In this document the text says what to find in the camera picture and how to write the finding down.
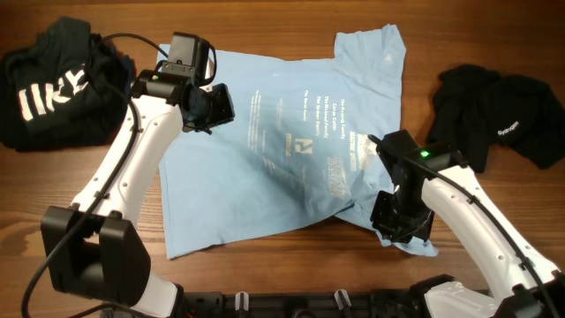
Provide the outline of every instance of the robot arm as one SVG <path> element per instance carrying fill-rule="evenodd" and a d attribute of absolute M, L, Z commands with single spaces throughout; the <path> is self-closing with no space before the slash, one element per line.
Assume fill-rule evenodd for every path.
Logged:
<path fill-rule="evenodd" d="M 82 235 L 73 238 L 49 264 L 56 290 L 122 304 L 151 317 L 186 317 L 182 287 L 150 271 L 151 261 L 135 226 L 141 202 L 170 143 L 181 131 L 209 133 L 209 128 L 235 116 L 226 86 L 209 85 L 217 65 L 208 58 L 210 49 L 215 56 L 205 40 L 175 33 L 162 72 L 145 70 L 132 86 L 138 131 L 132 131 L 135 115 L 128 109 L 102 165 L 71 207 L 49 207 L 41 222 L 47 254 L 93 204 L 132 133 L 137 133 L 126 161 Z M 95 233 L 99 244 L 84 240 Z"/>
<path fill-rule="evenodd" d="M 428 286 L 424 297 L 432 317 L 516 314 L 519 308 L 510 303 L 531 310 L 527 317 L 537 317 L 543 308 L 554 316 L 551 299 L 562 296 L 563 287 L 555 287 L 562 284 L 562 273 L 496 208 L 457 150 L 445 144 L 420 148 L 406 131 L 371 139 L 395 184 L 394 193 L 379 193 L 373 227 L 392 241 L 428 239 L 434 213 L 455 233 L 489 285 L 492 297 L 458 282 Z"/>

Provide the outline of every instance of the folded black shirt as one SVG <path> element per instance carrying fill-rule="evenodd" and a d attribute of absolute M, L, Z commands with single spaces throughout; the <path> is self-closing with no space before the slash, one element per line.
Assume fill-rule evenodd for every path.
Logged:
<path fill-rule="evenodd" d="M 61 18 L 32 48 L 3 57 L 0 141 L 6 147 L 29 151 L 108 142 L 126 103 L 100 84 L 125 90 L 132 67 L 101 45 L 92 56 L 92 81 L 86 81 L 88 52 L 100 39 L 89 23 Z"/>
<path fill-rule="evenodd" d="M 475 172 L 485 170 L 493 143 L 512 147 L 540 169 L 565 156 L 565 110 L 546 83 L 469 64 L 440 74 L 440 80 L 426 142 L 459 149 Z"/>

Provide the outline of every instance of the light blue t-shirt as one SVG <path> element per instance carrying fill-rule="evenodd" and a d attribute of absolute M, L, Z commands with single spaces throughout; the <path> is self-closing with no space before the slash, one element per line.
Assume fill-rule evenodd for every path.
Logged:
<path fill-rule="evenodd" d="M 377 193 L 392 185 L 366 135 L 400 127 L 405 51 L 396 26 L 337 34 L 333 59 L 217 51 L 215 83 L 236 117 L 212 135 L 181 133 L 161 161 L 167 256 L 329 216 L 374 231 Z M 437 253 L 417 238 L 398 246 Z"/>

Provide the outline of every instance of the black t-shirt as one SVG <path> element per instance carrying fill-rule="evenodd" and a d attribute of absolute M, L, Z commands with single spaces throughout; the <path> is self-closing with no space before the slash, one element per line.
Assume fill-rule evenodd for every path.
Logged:
<path fill-rule="evenodd" d="M 121 123 L 126 103 L 102 82 L 124 90 L 128 70 L 102 45 L 90 24 L 61 18 L 29 49 L 8 53 L 0 63 L 0 140 L 19 151 L 102 145 Z"/>

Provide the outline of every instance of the wooden table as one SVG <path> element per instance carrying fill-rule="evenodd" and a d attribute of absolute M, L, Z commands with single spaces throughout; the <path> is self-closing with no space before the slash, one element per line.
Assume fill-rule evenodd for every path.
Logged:
<path fill-rule="evenodd" d="M 96 33 L 130 32 L 169 42 L 174 31 L 198 34 L 218 49 L 284 59 L 332 57 L 335 33 L 397 24 L 407 47 L 402 128 L 422 142 L 433 120 L 437 75 L 460 63 L 481 64 L 548 82 L 565 102 L 565 5 L 559 1 L 6 0 L 0 4 L 0 53 L 32 44 L 61 15 L 92 23 Z M 116 40 L 138 70 L 155 52 Z M 20 154 L 0 150 L 0 317 L 19 302 L 44 257 L 39 222 L 48 205 L 66 206 L 92 177 L 107 147 Z M 565 268 L 565 161 L 538 170 L 507 148 L 492 147 L 479 176 L 493 201 L 530 242 Z M 168 261 L 159 178 L 147 192 L 139 233 L 153 270 L 187 291 L 331 292 L 408 287 L 447 273 L 471 288 L 486 283 L 454 234 L 437 220 L 436 258 L 383 248 L 370 231 L 336 219 L 268 238 L 208 248 Z M 37 317 L 62 317 L 96 304 L 52 290 L 47 276 L 32 297 Z"/>

